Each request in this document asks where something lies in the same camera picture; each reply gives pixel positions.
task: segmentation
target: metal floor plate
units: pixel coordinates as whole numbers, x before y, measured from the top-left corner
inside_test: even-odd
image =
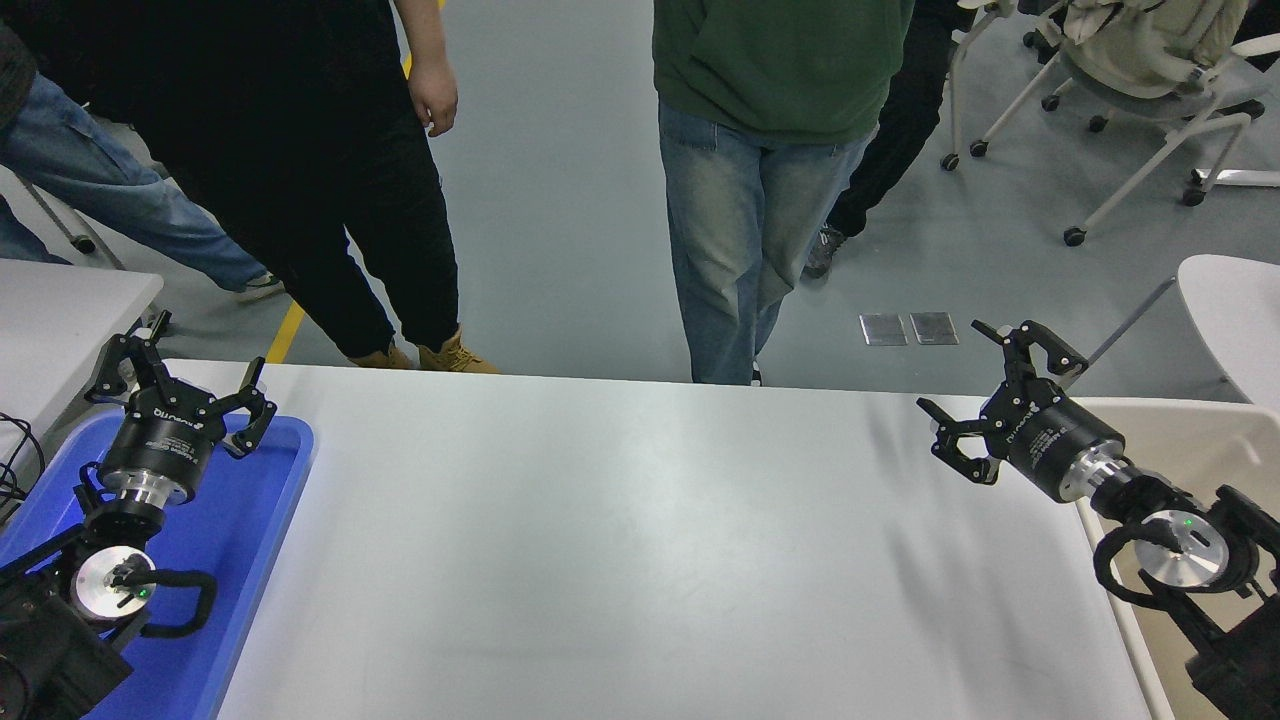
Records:
[[[960,345],[947,313],[911,313],[911,327],[920,345]]]
[[[861,314],[858,319],[863,323],[863,337],[867,338],[867,345],[906,345],[902,318],[888,313],[870,313]]]

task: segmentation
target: tan boot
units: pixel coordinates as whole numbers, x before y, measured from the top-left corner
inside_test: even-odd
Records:
[[[494,368],[484,357],[477,356],[475,352],[471,352],[462,346],[462,325],[458,325],[458,332],[453,333],[453,337],[444,341],[444,346],[440,347],[439,352],[434,352],[425,345],[417,346],[417,364],[422,370],[438,370],[445,373],[499,373],[498,368]]]
[[[413,369],[413,361],[408,359],[408,355],[404,355],[403,350],[396,347],[394,342],[383,352],[372,352],[370,355],[365,355],[364,357],[347,357],[347,360],[351,360],[361,368],[376,368],[383,370]]]

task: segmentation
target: black cable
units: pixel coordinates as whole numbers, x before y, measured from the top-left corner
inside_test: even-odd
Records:
[[[1111,530],[1098,542],[1098,547],[1093,551],[1093,575],[1107,592],[1130,605],[1165,610],[1155,596],[1126,588],[1111,570],[1111,561],[1124,546],[1133,541],[1147,541],[1172,552],[1181,551],[1181,546],[1178,544],[1178,539],[1166,523],[1129,523]]]
[[[22,505],[22,501],[27,500],[27,491],[18,486],[18,473],[14,469],[14,465],[18,461],[18,455],[22,452],[23,447],[26,447],[29,442],[36,450],[36,457],[40,461],[38,474],[44,474],[49,464],[45,457],[45,448],[41,447],[40,441],[36,439],[36,433],[32,432],[31,423],[28,420],[14,418],[8,413],[0,413],[0,421],[9,423],[22,432],[22,438],[18,441],[18,445],[14,446],[13,452],[9,454],[9,459],[0,462],[0,523],[8,523],[9,518],[18,511],[18,506]]]
[[[141,587],[155,583],[168,588],[197,588],[196,610],[191,620],[182,625],[163,625],[147,623],[142,628],[145,638],[184,638],[205,626],[209,615],[214,611],[214,600],[218,597],[218,578],[201,570],[136,570],[123,578],[111,582],[111,587]]]

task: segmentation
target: person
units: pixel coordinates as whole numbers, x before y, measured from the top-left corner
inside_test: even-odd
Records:
[[[1244,42],[1245,40],[1263,37],[1275,32],[1280,32],[1280,0],[1254,0],[1248,12],[1244,13],[1240,28],[1235,33],[1235,42]],[[1276,63],[1276,58],[1280,58],[1280,53],[1254,55],[1247,58],[1247,60],[1251,65],[1265,73]],[[1221,114],[1248,113],[1256,120],[1266,110],[1267,108],[1261,100],[1252,99],[1233,108],[1224,108]]]
[[[284,290],[182,192],[143,168],[36,68],[0,20],[0,164],[106,227],[188,268],[242,301]],[[67,263],[0,204],[0,258]]]
[[[412,366],[347,232],[422,369],[494,373],[462,343],[453,240],[424,133],[448,132],[457,111],[439,6],[396,8],[413,58],[407,82],[385,0],[64,0],[55,15],[79,41],[64,53],[81,61],[60,67],[78,73],[92,106],[127,118],[352,363]]]
[[[973,17],[973,10],[960,8],[955,0],[915,0],[904,41],[902,69],[890,81],[879,131],[849,177],[849,187],[827,214],[805,260],[805,277],[827,274],[836,251],[867,228],[867,211],[902,179],[924,149],[940,120],[942,87],[955,47],[951,33],[968,29]]]
[[[910,10],[910,0],[654,0],[659,149],[694,382],[753,382],[876,128]]]

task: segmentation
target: light blue jeans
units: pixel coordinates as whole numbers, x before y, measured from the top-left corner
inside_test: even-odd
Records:
[[[266,273],[204,210],[143,168],[44,76],[36,76],[27,102],[0,129],[0,164],[120,234],[205,273],[223,290],[243,290]],[[0,218],[0,258],[56,258],[15,225],[22,228],[12,214]]]
[[[658,104],[671,263],[695,383],[750,384],[823,218],[870,141],[792,145]]]

